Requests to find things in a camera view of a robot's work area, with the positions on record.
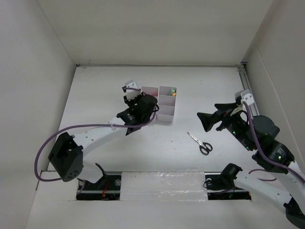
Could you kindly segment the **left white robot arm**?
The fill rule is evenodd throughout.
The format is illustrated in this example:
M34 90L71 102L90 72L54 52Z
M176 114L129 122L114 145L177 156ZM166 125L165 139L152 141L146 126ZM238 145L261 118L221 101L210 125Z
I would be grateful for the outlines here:
M125 99L128 108L109 123L94 125L93 129L70 135L60 134L49 154L49 162L64 182L73 179L89 181L95 189L106 185L105 172L99 164L88 164L84 157L91 151L120 137L127 136L149 124L159 107L157 98L140 93Z

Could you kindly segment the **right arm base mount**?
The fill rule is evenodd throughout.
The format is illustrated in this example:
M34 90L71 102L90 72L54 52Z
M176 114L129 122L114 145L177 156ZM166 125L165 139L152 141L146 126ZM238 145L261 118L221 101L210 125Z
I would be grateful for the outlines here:
M220 180L220 173L205 173L203 187L208 200L252 200L250 192L232 185L225 185Z

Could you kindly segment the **black handled scissors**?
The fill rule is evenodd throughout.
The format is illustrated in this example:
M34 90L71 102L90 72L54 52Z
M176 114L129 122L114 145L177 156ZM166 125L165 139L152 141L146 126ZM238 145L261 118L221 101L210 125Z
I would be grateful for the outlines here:
M200 152L207 156L213 150L213 146L207 142L202 142L196 138L193 134L187 132L187 134L199 145Z

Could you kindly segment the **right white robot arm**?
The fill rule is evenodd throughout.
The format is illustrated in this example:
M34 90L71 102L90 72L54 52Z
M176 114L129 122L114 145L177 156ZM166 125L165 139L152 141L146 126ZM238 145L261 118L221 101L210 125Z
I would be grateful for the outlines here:
M272 175L285 190L279 190L264 179L251 177L240 166L229 163L219 174L206 176L203 186L216 194L243 189L260 195L285 214L290 223L299 229L305 227L305 178L291 168L294 155L276 140L280 132L274 122L263 115L251 116L246 102L215 104L213 114L197 113L203 128L209 132L219 123L217 131L228 130L248 151L260 170Z

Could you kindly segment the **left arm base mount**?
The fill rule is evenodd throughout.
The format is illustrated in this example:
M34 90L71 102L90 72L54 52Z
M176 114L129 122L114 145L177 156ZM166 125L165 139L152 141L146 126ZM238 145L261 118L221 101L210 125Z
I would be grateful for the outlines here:
M96 163L96 166L101 171L102 177L96 183L91 183L89 181L83 182L79 179L76 200L120 200L122 172L105 172L101 165Z

